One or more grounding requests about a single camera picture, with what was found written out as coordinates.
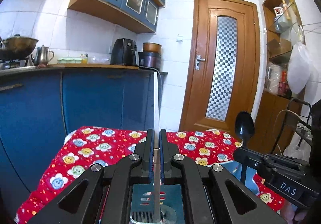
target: door frame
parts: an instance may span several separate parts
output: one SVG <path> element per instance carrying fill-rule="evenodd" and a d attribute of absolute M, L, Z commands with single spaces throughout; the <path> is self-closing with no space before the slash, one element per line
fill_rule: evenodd
<path fill-rule="evenodd" d="M 247 2 L 244 0 L 223 0 L 228 2 L 240 3 L 244 5 L 248 5 L 253 9 L 254 16 L 254 26 L 255 26 L 255 68 L 254 68 L 254 80 L 252 84 L 251 97 L 250 97 L 250 105 L 247 108 L 247 112 L 251 113 L 254 99 L 257 91 L 257 82 L 259 77 L 259 67 L 260 67 L 260 54 L 261 54 L 261 42 L 260 42 L 260 27 L 259 27 L 259 17 L 257 12 L 256 4 Z M 197 30 L 198 30 L 198 11 L 199 11 L 199 0 L 194 0 L 194 12 L 193 12 L 193 29 L 192 29 L 192 42 L 191 42 L 191 51 L 189 56 L 189 64 L 188 64 L 188 72 L 187 72 L 187 82 L 185 88 L 184 102 L 183 102 L 183 110 L 182 116 L 179 123 L 179 131 L 182 131 L 183 122 L 185 122 L 187 118 L 187 109 L 191 96 L 192 82 L 193 82 L 193 70 L 195 66 L 195 54 L 196 54 L 196 44 L 197 44 Z"/>

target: triangular cutout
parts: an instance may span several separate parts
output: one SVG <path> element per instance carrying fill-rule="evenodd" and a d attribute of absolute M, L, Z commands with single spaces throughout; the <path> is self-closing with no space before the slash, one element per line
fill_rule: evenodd
<path fill-rule="evenodd" d="M 71 214 L 75 214 L 78 211 L 87 186 L 87 180 L 80 182 L 62 201 L 58 203 L 58 207 Z"/>
<path fill-rule="evenodd" d="M 238 214 L 243 215 L 254 210 L 257 204 L 251 200 L 237 185 L 231 180 L 226 180 L 225 185 L 230 193 L 234 206 Z"/>

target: kettle handle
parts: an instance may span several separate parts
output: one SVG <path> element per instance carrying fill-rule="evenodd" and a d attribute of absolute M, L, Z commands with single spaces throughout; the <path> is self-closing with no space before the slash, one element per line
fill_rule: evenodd
<path fill-rule="evenodd" d="M 50 58 L 49 61 L 48 61 L 48 63 L 49 63 L 54 58 L 55 53 L 53 51 L 51 51 L 51 50 L 49 50 L 48 53 L 52 53 L 52 58 Z"/>

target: red tablecloth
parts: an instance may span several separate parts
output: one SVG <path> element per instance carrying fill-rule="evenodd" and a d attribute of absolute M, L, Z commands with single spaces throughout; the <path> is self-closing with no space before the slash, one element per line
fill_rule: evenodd
<path fill-rule="evenodd" d="M 146 140 L 146 134 L 146 131 L 93 126 L 83 126 L 75 131 L 44 172 L 37 190 L 18 209 L 15 222 L 27 223 L 92 164 L 115 164 L 133 153 L 135 145 Z M 233 160 L 234 150 L 241 146 L 229 134 L 218 130 L 168 132 L 167 139 L 178 145 L 181 154 L 207 166 Z M 257 174 L 254 180 L 260 189 L 258 196 L 273 210 L 281 209 L 284 199 L 265 187 Z"/>

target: cabinet glass pane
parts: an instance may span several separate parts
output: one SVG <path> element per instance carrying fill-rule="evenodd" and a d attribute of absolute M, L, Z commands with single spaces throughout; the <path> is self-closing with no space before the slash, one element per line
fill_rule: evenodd
<path fill-rule="evenodd" d="M 142 0 L 127 0 L 126 6 L 140 14 L 142 9 Z"/>
<path fill-rule="evenodd" d="M 155 25 L 157 15 L 157 7 L 155 7 L 150 1 L 148 1 L 146 19 Z"/>
<path fill-rule="evenodd" d="M 217 18 L 217 39 L 213 83 L 206 117 L 224 121 L 229 108 L 236 64 L 237 21 Z"/>

